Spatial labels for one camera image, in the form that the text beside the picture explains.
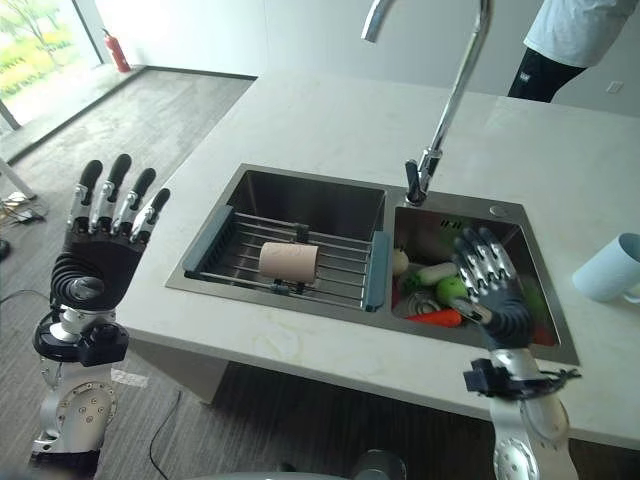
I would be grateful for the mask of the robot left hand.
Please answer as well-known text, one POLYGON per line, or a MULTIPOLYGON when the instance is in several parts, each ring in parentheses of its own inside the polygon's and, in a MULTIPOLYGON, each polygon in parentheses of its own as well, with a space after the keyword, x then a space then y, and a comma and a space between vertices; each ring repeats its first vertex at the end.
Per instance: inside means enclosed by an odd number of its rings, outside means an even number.
POLYGON ((99 160, 90 161, 75 185, 64 242, 51 273, 50 302, 55 307, 84 311, 114 309, 125 296, 141 257, 170 198, 161 189, 146 205, 142 200, 155 179, 143 170, 131 190, 120 188, 131 167, 120 154, 101 186, 99 160))

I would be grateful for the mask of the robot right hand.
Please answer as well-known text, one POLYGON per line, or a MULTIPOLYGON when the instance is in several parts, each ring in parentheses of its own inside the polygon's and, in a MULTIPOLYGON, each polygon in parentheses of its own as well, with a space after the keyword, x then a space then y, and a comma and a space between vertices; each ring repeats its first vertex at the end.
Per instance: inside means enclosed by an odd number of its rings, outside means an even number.
POLYGON ((534 322, 502 243, 486 227, 466 228, 454 248, 452 261, 466 293, 453 297, 452 308, 482 328, 490 351, 529 347, 534 322))

